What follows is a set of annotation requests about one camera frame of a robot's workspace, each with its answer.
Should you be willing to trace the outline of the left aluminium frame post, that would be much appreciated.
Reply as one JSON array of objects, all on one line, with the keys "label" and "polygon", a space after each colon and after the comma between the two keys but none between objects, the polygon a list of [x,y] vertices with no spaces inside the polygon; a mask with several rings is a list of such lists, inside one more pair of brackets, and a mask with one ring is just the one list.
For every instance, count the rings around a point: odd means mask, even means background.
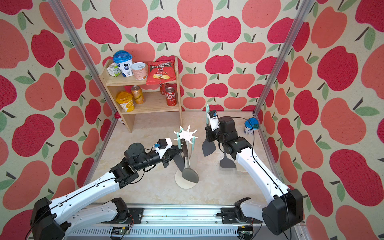
[{"label": "left aluminium frame post", "polygon": [[90,75],[94,77],[94,80],[96,81],[98,88],[103,93],[106,99],[106,102],[109,104],[111,110],[114,113],[117,112],[115,101],[111,99],[109,95],[109,91],[107,87],[105,87],[104,85],[104,80],[101,79],[101,77],[99,76],[99,72],[96,69],[96,66],[91,58],[91,55],[89,54],[83,41],[79,37],[77,30],[71,21],[70,16],[67,14],[64,8],[64,5],[62,4],[61,1],[58,1],[58,0],[48,1],[48,3],[52,7],[62,27],[66,31],[70,41],[73,43],[74,47],[76,48],[80,58],[82,59],[83,63],[86,66],[86,69],[89,71]]}]

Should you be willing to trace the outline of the circuit board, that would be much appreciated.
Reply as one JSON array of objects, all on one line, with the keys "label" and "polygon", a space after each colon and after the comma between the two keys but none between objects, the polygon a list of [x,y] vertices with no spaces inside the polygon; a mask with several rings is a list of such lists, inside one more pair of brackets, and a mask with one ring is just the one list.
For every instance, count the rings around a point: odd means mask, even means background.
[{"label": "circuit board", "polygon": [[239,240],[251,240],[254,236],[254,228],[252,226],[238,226]]},{"label": "circuit board", "polygon": [[111,237],[125,236],[130,233],[130,227],[113,227],[111,231]]}]

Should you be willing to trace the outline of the grey spatula mint handle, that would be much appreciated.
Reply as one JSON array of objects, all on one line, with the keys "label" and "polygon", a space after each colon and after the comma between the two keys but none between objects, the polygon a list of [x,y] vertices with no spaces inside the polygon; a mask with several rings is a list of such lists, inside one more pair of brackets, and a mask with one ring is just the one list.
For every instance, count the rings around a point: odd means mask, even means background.
[{"label": "grey spatula mint handle", "polygon": [[220,167],[224,169],[233,169],[236,168],[236,163],[227,157],[227,154],[224,153],[224,157],[220,160]]}]

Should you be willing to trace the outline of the blue lid yogurt tub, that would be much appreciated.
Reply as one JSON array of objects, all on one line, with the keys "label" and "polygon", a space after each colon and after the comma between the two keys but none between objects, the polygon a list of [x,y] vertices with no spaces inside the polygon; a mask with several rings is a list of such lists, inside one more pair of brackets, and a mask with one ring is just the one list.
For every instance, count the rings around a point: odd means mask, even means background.
[{"label": "blue lid yogurt tub", "polygon": [[116,63],[124,77],[131,77],[134,75],[132,71],[133,56],[130,53],[124,50],[117,51],[113,55],[113,61]]}]

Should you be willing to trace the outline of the red chips bag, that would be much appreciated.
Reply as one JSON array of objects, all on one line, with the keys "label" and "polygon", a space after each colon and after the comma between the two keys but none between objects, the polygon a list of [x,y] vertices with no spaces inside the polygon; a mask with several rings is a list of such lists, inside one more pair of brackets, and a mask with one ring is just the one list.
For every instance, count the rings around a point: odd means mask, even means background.
[{"label": "red chips bag", "polygon": [[146,85],[158,85],[177,79],[175,61],[148,62],[148,78]]}]

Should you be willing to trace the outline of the aluminium frame post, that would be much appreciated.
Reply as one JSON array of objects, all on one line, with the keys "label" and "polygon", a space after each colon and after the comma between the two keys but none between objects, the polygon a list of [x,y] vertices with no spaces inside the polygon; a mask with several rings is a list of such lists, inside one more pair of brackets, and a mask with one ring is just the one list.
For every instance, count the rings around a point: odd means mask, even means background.
[{"label": "aluminium frame post", "polygon": [[111,110],[114,113],[117,112],[115,101],[111,99],[109,95],[109,91],[107,87],[105,87],[104,85],[104,80],[101,79],[101,77],[99,76],[99,72],[96,69],[96,66],[91,58],[91,55],[89,54],[83,41],[79,37],[77,30],[71,21],[70,16],[67,14],[64,8],[64,5],[62,4],[61,1],[58,1],[58,0],[48,1],[48,3],[52,7],[62,27],[66,31],[70,41],[73,43],[74,47],[76,48],[80,58],[82,59],[83,63],[86,66],[86,69],[89,71],[90,75],[94,77],[94,80],[96,81],[98,88],[103,93],[106,99],[106,102],[109,104]]},{"label": "aluminium frame post", "polygon": [[265,100],[271,90],[271,87],[274,81],[277,79],[277,75],[280,72],[285,60],[286,56],[289,54],[291,50],[293,50],[293,43],[297,38],[297,35],[304,24],[304,21],[307,19],[307,16],[310,12],[311,6],[315,3],[314,0],[301,1],[302,5],[298,9],[298,13],[294,18],[293,24],[288,32],[287,38],[282,46],[282,49],[279,52],[277,60],[274,64],[271,74],[267,77],[267,82],[262,91],[261,96],[258,99],[255,110],[253,111],[253,116],[258,117],[258,113],[262,108],[262,105],[265,103]]}]

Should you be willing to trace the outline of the red white cup behind shelf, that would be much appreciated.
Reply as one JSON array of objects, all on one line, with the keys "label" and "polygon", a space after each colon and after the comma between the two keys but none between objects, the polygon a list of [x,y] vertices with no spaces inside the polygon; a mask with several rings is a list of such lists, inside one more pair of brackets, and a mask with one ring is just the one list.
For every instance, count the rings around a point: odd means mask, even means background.
[{"label": "red white cup behind shelf", "polygon": [[120,123],[122,123],[123,125],[125,125],[125,123],[124,123],[124,121],[123,121],[121,115],[120,115],[118,112],[115,113],[114,117],[115,117],[115,119],[118,120]]}]

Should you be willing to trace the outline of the small green white carton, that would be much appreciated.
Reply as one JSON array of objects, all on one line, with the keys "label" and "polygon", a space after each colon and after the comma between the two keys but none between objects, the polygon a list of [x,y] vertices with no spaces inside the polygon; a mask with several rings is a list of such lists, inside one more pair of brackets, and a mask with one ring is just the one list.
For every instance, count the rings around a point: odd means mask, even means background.
[{"label": "small green white carton", "polygon": [[107,72],[112,77],[117,77],[122,73],[117,64],[114,62],[107,67]]}]

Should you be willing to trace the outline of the red cola can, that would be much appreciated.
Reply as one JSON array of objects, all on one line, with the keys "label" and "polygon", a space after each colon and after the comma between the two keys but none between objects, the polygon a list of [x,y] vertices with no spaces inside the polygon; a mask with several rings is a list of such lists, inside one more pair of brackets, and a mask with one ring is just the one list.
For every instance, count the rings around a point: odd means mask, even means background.
[{"label": "red cola can", "polygon": [[176,90],[173,87],[167,87],[165,89],[165,96],[168,106],[173,107],[177,105]]},{"label": "red cola can", "polygon": [[159,87],[160,87],[160,92],[162,95],[165,95],[166,94],[166,88],[167,88],[168,84],[167,83],[160,83],[159,84]]}]

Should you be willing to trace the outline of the white utensil rack stand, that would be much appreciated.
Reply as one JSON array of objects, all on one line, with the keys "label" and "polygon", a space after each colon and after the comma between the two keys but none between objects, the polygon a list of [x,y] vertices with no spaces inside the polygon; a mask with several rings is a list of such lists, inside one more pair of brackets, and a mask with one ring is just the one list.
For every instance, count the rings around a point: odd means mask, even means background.
[{"label": "white utensil rack stand", "polygon": [[193,188],[199,182],[199,175],[195,170],[191,168],[191,157],[195,148],[195,142],[198,137],[195,137],[194,134],[197,132],[190,131],[190,127],[184,130],[180,127],[179,132],[175,132],[178,141],[179,147],[182,149],[182,152],[175,156],[174,162],[176,163],[178,170],[175,173],[176,184],[184,189],[188,190]]}]

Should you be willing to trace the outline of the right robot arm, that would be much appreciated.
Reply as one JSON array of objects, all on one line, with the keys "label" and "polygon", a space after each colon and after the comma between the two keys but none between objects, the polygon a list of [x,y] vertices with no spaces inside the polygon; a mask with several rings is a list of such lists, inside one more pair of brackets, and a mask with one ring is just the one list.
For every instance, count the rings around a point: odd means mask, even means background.
[{"label": "right robot arm", "polygon": [[238,136],[233,118],[219,118],[216,111],[210,111],[207,119],[205,130],[208,142],[217,141],[223,146],[224,152],[252,177],[267,201],[265,205],[254,203],[250,198],[236,202],[238,218],[262,221],[276,236],[302,222],[302,193],[297,189],[291,190],[266,167],[253,146],[245,138]]}]

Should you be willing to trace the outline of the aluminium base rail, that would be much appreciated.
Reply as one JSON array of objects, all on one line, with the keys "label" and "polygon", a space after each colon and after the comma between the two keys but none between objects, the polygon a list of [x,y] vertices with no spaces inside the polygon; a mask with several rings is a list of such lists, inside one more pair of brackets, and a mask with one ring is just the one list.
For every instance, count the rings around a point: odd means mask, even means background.
[{"label": "aluminium base rail", "polygon": [[[226,205],[129,205],[133,224],[95,224],[69,234],[68,240],[238,240],[238,226],[252,226],[252,240],[309,240],[303,224],[278,236],[258,220],[239,223]],[[130,227],[125,236],[111,237],[113,227]]]}]

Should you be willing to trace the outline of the yellow mango cup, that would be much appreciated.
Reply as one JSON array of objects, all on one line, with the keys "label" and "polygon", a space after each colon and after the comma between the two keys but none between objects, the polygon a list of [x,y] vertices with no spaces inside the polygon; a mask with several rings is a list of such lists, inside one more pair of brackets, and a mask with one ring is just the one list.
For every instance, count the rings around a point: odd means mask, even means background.
[{"label": "yellow mango cup", "polygon": [[121,106],[123,113],[132,112],[135,109],[133,95],[128,92],[120,92],[116,97],[116,102]]}]

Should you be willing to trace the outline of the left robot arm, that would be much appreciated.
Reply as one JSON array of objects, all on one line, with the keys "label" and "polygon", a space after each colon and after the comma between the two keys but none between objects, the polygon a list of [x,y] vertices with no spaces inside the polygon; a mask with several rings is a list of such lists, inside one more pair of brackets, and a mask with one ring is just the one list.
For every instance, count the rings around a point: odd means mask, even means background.
[{"label": "left robot arm", "polygon": [[122,161],[95,181],[62,197],[38,200],[33,209],[26,234],[35,240],[62,240],[69,233],[98,223],[131,224],[134,218],[122,198],[115,198],[100,207],[87,206],[101,197],[136,183],[139,171],[169,162],[180,153],[188,154],[185,141],[173,145],[171,139],[160,139],[153,150],[146,151],[134,143],[124,152]]}]

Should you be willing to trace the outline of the blue lid yogurt cup floor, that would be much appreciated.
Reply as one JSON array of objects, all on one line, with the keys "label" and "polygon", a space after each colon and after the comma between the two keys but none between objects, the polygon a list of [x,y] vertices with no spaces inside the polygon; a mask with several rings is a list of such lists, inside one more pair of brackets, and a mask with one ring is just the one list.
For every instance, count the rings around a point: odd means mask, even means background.
[{"label": "blue lid yogurt cup floor", "polygon": [[249,118],[245,120],[244,133],[247,135],[253,135],[255,131],[260,128],[259,121],[256,118]]}]

